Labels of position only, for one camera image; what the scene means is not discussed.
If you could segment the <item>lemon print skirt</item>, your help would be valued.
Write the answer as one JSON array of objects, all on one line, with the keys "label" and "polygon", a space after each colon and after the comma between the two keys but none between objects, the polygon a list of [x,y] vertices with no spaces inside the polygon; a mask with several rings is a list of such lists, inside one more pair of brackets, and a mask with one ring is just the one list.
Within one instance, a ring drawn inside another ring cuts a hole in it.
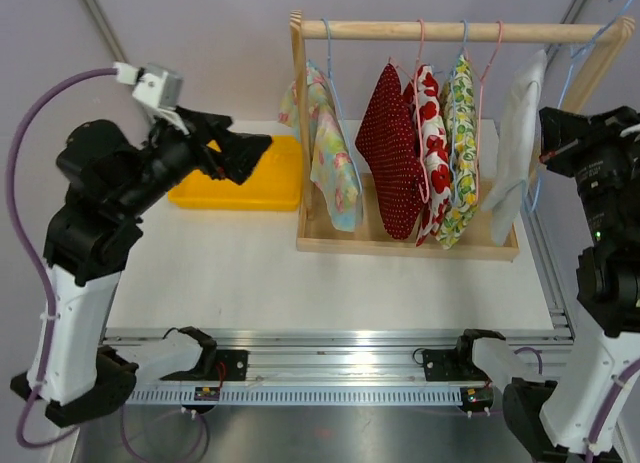
[{"label": "lemon print skirt", "polygon": [[[456,90],[463,91],[462,96],[456,97],[458,102],[462,103],[462,108],[458,110],[458,136],[456,141],[456,150],[462,153],[463,159],[462,171],[456,178],[460,201],[455,204],[449,204],[443,222],[436,234],[436,240],[446,250],[451,249],[459,242],[477,211],[479,201],[479,185],[476,185],[475,179],[477,116],[473,71],[467,57],[466,63],[461,65],[461,70],[464,73],[460,77],[460,82],[455,84]],[[439,100],[450,155],[448,138],[451,131],[451,97],[449,96],[447,80],[440,92]]]}]

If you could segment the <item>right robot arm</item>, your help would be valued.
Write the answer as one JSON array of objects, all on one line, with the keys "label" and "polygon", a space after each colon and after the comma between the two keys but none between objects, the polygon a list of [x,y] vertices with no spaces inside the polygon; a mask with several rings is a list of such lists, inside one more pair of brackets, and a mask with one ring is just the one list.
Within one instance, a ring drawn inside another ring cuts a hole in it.
[{"label": "right robot arm", "polygon": [[639,114],[545,107],[539,118],[540,161],[575,180],[591,233],[576,270],[586,315],[559,381],[530,371],[493,331],[465,331],[453,363],[463,378],[488,376],[533,460],[617,462],[612,431],[639,377]]}]

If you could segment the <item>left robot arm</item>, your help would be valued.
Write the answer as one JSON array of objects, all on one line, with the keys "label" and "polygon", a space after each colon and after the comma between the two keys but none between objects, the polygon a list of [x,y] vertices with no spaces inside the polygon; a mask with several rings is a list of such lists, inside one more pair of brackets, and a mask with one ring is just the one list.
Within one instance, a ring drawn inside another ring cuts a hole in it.
[{"label": "left robot arm", "polygon": [[109,120],[82,124],[57,157],[69,187],[43,251],[54,312],[32,368],[10,387],[43,400],[46,418],[60,428],[114,413],[138,384],[216,373],[216,341],[191,326],[130,351],[102,341],[143,214],[194,171],[245,183],[272,143],[268,135],[234,132],[225,115],[178,114],[184,129],[157,120],[142,147]]}]

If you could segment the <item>white skirt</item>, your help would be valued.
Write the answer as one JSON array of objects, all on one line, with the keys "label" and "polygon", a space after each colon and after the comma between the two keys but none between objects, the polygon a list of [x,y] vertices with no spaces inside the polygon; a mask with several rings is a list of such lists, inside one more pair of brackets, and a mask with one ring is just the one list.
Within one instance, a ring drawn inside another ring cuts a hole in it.
[{"label": "white skirt", "polygon": [[481,205],[482,211],[491,213],[490,235],[497,246],[505,243],[528,192],[537,109],[546,67],[547,54],[539,50],[515,72],[505,96],[496,175]]}]

